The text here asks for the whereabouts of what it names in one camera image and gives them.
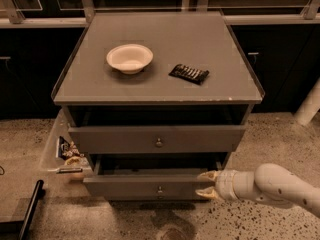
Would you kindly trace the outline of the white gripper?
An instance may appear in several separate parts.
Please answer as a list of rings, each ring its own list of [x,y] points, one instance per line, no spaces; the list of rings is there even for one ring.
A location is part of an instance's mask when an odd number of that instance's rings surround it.
[[[199,174],[197,178],[215,182],[215,188],[208,187],[196,190],[197,195],[206,199],[218,199],[220,195],[228,201],[242,199],[255,201],[259,195],[259,190],[254,182],[254,173],[250,171],[207,171]]]

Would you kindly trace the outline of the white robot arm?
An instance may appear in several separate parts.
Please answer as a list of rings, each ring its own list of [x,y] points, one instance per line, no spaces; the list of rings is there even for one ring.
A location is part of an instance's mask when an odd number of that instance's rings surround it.
[[[253,171],[207,171],[201,173],[198,179],[212,183],[208,188],[195,191],[205,199],[231,202],[249,200],[284,209],[296,205],[320,218],[320,188],[274,163],[263,163]]]

